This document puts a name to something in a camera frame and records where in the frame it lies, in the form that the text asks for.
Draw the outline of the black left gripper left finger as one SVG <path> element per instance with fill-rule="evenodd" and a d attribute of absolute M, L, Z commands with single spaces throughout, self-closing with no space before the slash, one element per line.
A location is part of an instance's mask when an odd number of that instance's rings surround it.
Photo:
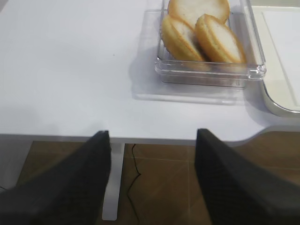
<path fill-rule="evenodd" d="M 111 172 L 108 131 L 37 177 L 0 194 L 2 225 L 93 225 Z"/>

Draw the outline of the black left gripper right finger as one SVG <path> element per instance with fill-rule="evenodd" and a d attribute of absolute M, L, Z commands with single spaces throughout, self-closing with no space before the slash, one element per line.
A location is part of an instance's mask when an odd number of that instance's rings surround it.
<path fill-rule="evenodd" d="M 207 129 L 197 131 L 195 171 L 214 225 L 300 223 L 300 187 L 246 160 Z"/>

